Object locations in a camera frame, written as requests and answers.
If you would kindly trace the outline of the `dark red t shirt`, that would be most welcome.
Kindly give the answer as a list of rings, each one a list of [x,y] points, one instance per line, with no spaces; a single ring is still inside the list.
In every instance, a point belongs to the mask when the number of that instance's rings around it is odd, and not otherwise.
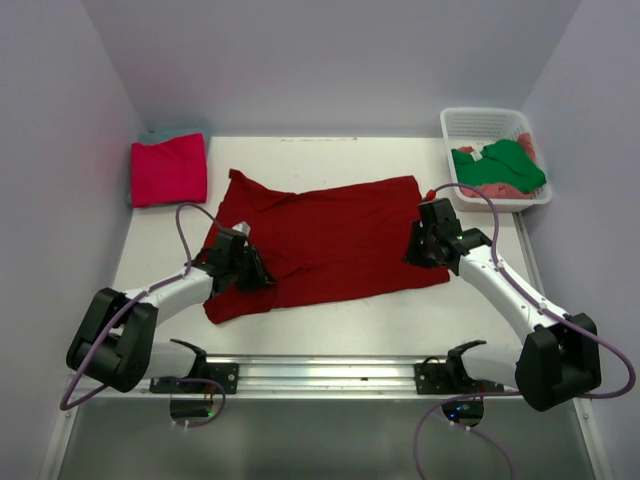
[[[271,190],[230,170],[216,214],[220,225],[246,222],[274,285],[237,287],[204,304],[219,325],[274,309],[355,300],[449,281],[446,268],[412,266],[403,258],[421,194],[401,176],[304,193]]]

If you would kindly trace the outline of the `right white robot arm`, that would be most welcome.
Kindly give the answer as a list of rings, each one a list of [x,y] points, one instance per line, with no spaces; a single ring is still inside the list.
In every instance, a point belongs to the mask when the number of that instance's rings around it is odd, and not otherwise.
[[[520,392],[543,412],[601,384],[597,328],[547,301],[497,253],[481,230],[465,230],[451,202],[422,202],[411,225],[406,263],[445,267],[480,292],[521,342],[510,348],[474,340],[450,349],[442,363],[425,360],[419,374],[470,393],[489,382]]]

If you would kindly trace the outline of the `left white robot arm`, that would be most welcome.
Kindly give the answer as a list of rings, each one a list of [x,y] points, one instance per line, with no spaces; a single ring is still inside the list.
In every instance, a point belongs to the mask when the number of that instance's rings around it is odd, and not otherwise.
[[[206,352],[182,340],[159,342],[156,329],[182,311],[233,289],[252,293],[275,284],[250,226],[241,222],[218,231],[185,269],[153,285],[118,291],[103,288],[91,300],[66,355],[74,389],[82,377],[129,392],[141,381],[173,379],[185,392],[201,390],[208,379]]]

